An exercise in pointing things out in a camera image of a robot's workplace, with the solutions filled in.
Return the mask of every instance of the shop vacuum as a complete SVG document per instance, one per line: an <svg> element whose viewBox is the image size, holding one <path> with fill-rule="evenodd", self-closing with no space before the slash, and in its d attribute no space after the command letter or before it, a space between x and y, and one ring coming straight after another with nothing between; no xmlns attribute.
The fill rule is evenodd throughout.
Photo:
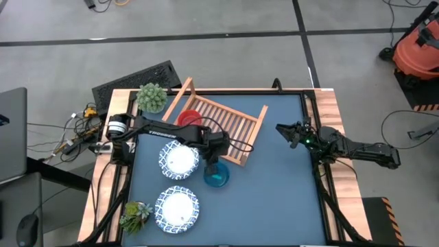
<svg viewBox="0 0 439 247"><path fill-rule="evenodd" d="M394 61L395 77L405 90L439 83L439 12L433 13L437 6L432 1L393 48L379 53L380 59Z"/></svg>

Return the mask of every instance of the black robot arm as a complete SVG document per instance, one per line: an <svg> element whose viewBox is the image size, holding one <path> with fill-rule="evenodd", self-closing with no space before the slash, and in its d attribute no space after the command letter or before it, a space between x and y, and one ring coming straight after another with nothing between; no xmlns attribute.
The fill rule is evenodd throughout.
<svg viewBox="0 0 439 247"><path fill-rule="evenodd" d="M382 167L396 169L401 164L398 150L385 143L351 141L332 127L315 131L310 118L292 125L277 124L276 129L295 148L303 144L311 155L322 163L334 163L337 158L372 161Z"/></svg>
<svg viewBox="0 0 439 247"><path fill-rule="evenodd" d="M134 127L128 129L128 122L134 120ZM138 134L152 134L175 139L190 148L197 148L201 157L206 160L206 173L217 172L214 164L218 157L226 155L230 146L227 132L215 132L206 126L175 126L169 123L134 117L129 114L118 114L110 117L106 137L113 143L112 161L118 164L132 163L132 155L128 151L126 141Z"/></svg>

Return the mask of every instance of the green succulent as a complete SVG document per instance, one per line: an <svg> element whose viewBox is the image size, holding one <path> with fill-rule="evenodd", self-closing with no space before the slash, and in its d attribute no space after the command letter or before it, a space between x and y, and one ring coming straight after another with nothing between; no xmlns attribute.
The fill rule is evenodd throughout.
<svg viewBox="0 0 439 247"><path fill-rule="evenodd" d="M140 91L137 93L139 109L147 113L159 113L164 109L166 102L166 92L158 84L148 83L140 86Z"/></svg>
<svg viewBox="0 0 439 247"><path fill-rule="evenodd" d="M152 207L141 202L128 202L125 204L125 212L119 223L128 233L137 233L146 223L147 217L152 213Z"/></svg>

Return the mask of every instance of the patterned plate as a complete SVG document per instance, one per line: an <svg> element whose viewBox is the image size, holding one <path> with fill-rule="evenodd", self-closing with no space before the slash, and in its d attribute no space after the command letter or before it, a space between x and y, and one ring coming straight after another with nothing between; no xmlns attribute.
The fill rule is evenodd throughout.
<svg viewBox="0 0 439 247"><path fill-rule="evenodd" d="M183 233L200 213L197 197L187 188L173 186L160 194L155 206L156 224L166 233Z"/></svg>
<svg viewBox="0 0 439 247"><path fill-rule="evenodd" d="M160 151L158 164L166 177L174 180L187 178L198 168L200 155L196 148L189 148L178 141L171 141Z"/></svg>

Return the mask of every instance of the wooden dish rack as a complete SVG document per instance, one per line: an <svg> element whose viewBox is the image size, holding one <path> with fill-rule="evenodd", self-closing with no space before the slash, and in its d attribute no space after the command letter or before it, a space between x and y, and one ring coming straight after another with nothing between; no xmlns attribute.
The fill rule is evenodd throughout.
<svg viewBox="0 0 439 247"><path fill-rule="evenodd" d="M162 121L166 122L169 119L169 116L172 114L172 111L174 110L177 103L180 101L180 98L183 96L188 87L190 87L191 89L191 95L186 101L186 104L183 106L182 111L190 109L196 110L203 117L210 117L216 120L221 125L221 127L223 127L223 129L229 133L231 139L240 140L244 143L253 145L254 141L256 140L256 136L258 135L259 129L261 128L263 118L267 113L268 106L263 106L258 118L241 113L238 110L234 110L227 106L218 104L217 102L214 102L212 100L206 99L205 97L196 95L192 78L187 78L185 84L180 89L177 96L174 98L173 102L167 109L165 115L162 118ZM203 119L202 125L210 127L212 129L212 132L217 132L220 130L217 124L208 119ZM248 147L247 145L239 142L231 141L231 144L236 145L239 149L242 150L250 149L250 147ZM249 154L249 152L242 152L239 151L237 148L230 146L228 149L228 154L222 156L222 158L225 158L227 161L233 162L240 166L244 166L246 164Z"/></svg>

